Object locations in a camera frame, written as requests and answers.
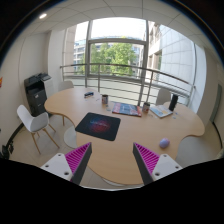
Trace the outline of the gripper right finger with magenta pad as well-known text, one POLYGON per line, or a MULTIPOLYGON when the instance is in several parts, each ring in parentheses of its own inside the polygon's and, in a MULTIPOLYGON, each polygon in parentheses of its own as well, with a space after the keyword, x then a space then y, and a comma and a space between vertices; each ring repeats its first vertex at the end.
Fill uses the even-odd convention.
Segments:
POLYGON ((168 154, 158 155, 138 143, 133 144, 133 154, 145 185, 182 169, 168 154))

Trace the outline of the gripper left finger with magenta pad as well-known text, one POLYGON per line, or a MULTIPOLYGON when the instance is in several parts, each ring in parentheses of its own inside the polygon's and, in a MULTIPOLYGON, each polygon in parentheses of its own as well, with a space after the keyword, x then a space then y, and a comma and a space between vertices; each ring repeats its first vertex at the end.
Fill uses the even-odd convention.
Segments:
POLYGON ((79 185, 92 154, 92 144, 86 143, 67 154, 57 153, 41 168, 79 185))

